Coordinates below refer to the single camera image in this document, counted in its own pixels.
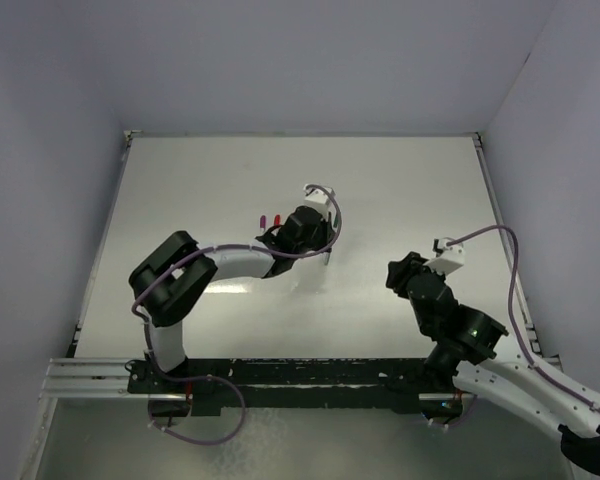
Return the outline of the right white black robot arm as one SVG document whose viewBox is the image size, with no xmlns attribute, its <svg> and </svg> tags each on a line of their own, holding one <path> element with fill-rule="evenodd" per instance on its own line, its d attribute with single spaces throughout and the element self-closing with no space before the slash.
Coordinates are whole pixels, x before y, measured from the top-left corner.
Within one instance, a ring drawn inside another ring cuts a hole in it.
<svg viewBox="0 0 600 480">
<path fill-rule="evenodd" d="M 559 440 L 561 453 L 600 476 L 600 393 L 532 352 L 517 324 L 505 326 L 460 303 L 435 260 L 416 252 L 388 265 L 386 286 L 409 301 L 434 348 L 424 362 L 436 391 L 453 385 L 486 399 Z"/>
</svg>

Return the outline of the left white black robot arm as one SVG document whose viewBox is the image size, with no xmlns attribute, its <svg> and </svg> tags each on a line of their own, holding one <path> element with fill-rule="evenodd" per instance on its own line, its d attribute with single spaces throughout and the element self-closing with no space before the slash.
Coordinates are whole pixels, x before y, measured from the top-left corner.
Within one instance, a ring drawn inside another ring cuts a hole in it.
<svg viewBox="0 0 600 480">
<path fill-rule="evenodd" d="M 210 284 L 280 276 L 298 260 L 329 253 L 341 228 L 339 209 L 323 213 L 300 206 L 249 244 L 202 248 L 185 231 L 169 236 L 129 277 L 131 311 L 143 321 L 151 381 L 164 392 L 184 384 L 182 322 Z"/>
</svg>

